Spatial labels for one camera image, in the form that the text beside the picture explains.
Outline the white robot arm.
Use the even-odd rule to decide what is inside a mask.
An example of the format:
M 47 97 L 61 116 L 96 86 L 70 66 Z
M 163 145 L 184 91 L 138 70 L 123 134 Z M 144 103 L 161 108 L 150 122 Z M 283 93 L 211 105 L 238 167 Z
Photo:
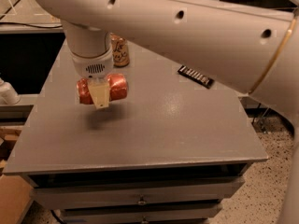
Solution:
M 267 105 L 299 128 L 296 12 L 215 0 L 36 0 L 61 20 L 77 72 L 112 67 L 120 35 Z

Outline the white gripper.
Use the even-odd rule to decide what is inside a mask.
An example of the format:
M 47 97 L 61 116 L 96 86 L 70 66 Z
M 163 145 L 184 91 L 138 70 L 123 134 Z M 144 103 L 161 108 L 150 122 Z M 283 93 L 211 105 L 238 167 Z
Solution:
M 91 78 L 88 80 L 88 90 L 95 107 L 97 109 L 107 108 L 110 87 L 104 77 L 113 69 L 112 48 L 94 58 L 83 58 L 74 53 L 71 54 L 71 57 L 77 73 L 83 78 Z

